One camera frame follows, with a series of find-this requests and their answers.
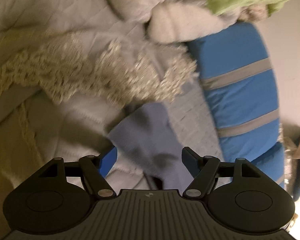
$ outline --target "clothing pile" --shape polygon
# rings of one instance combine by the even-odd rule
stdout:
[[[196,62],[178,42],[287,0],[230,1],[0,0],[0,238],[4,198],[52,158],[114,144],[106,179],[116,192],[152,188],[149,178],[182,192],[192,180],[183,146],[224,160]]]

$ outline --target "gray stripe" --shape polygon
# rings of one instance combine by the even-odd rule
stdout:
[[[264,114],[256,119],[253,119],[249,122],[239,124],[236,126],[220,128],[218,129],[219,137],[231,137],[240,135],[246,132],[250,132],[258,127],[263,126],[264,124],[270,123],[279,118],[279,109],[276,109],[270,113]]]
[[[284,174],[279,178],[279,179],[277,179],[277,181],[276,181],[276,183],[277,184],[281,184],[282,182],[284,182]]]
[[[269,58],[265,58],[217,77],[203,79],[201,80],[201,85],[204,90],[217,89],[260,74],[269,69],[271,69],[271,62]]]

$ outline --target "white wall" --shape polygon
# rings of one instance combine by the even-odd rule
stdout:
[[[300,134],[300,0],[257,24],[276,73],[285,135]]]

